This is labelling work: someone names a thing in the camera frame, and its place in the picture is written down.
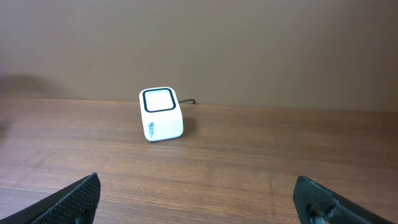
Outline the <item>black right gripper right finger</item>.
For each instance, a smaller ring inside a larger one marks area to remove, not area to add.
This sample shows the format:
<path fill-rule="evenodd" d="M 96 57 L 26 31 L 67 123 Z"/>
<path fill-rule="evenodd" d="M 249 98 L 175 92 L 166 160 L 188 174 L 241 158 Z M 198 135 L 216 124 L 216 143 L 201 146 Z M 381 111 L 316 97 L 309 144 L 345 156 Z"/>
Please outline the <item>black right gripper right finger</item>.
<path fill-rule="evenodd" d="M 392 224 L 303 175 L 297 178 L 293 200 L 301 224 Z"/>

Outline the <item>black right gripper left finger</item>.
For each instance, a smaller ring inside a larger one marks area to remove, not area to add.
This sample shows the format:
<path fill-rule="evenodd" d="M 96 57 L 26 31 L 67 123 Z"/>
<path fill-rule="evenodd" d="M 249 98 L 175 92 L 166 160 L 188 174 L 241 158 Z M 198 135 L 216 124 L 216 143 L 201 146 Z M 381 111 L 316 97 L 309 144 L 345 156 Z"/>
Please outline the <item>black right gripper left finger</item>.
<path fill-rule="evenodd" d="M 101 192 L 97 173 L 1 220 L 1 224 L 92 224 Z"/>

